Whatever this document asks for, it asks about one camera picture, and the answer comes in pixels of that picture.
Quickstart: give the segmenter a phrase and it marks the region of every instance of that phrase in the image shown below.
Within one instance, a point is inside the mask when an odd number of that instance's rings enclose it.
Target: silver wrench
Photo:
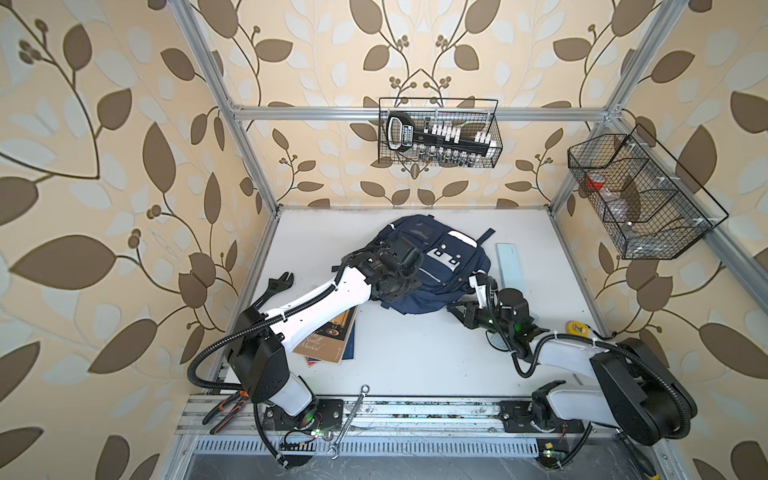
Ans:
[[[357,397],[357,402],[355,402],[355,405],[352,407],[352,411],[349,412],[349,416],[346,417],[346,422],[344,423],[344,426],[341,428],[341,432],[339,433],[339,436],[336,437],[336,441],[331,444],[330,448],[328,448],[327,453],[333,452],[332,460],[336,460],[339,458],[339,446],[341,445],[341,442],[344,441],[344,437],[346,436],[347,430],[349,430],[349,427],[352,425],[352,420],[355,419],[355,415],[357,415],[357,411],[360,410],[360,406],[362,405],[362,400],[368,395],[368,392],[370,392],[370,387],[367,385],[363,385],[360,387],[360,395]]]

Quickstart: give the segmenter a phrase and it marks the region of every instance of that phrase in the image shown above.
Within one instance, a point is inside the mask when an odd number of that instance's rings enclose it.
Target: floral wallpaper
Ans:
[[[0,0],[3,478],[150,478],[266,225],[164,3]]]
[[[624,112],[725,206],[720,228],[763,266],[766,26],[760,0],[691,0]],[[696,400],[691,434],[674,443],[688,471],[768,478],[768,316],[704,242],[675,260],[619,260],[585,196],[574,192],[558,219],[608,329],[643,339]]]
[[[565,151],[588,133],[584,122],[501,122],[501,158],[495,168],[482,169],[377,158],[371,124],[246,126],[275,198],[294,207],[540,207],[567,174]]]
[[[191,0],[248,106],[364,97],[601,107],[660,0]]]

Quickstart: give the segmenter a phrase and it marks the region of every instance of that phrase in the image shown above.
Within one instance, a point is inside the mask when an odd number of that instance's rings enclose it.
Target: brown book cover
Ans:
[[[341,363],[356,314],[356,306],[340,313],[306,337],[293,351],[313,359]]]

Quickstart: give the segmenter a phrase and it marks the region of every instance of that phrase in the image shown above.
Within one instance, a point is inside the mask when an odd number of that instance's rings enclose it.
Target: backpack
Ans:
[[[400,237],[408,239],[424,253],[424,263],[419,269],[422,285],[392,302],[382,301],[382,306],[403,314],[436,312],[473,292],[469,277],[478,272],[487,273],[491,268],[491,261],[480,245],[494,232],[489,228],[474,240],[438,222],[432,215],[412,215],[390,223],[369,245]]]

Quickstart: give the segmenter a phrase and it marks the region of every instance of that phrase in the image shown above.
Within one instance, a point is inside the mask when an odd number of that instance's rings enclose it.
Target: wire basket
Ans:
[[[656,163],[651,146],[668,155],[675,174]],[[728,218],[723,206],[642,125],[629,135],[604,134],[574,145],[568,149],[568,169],[626,260],[677,258]],[[707,209],[700,204],[717,213],[704,213]]]
[[[498,101],[443,98],[379,99],[379,159],[441,167],[493,168],[502,154]]]

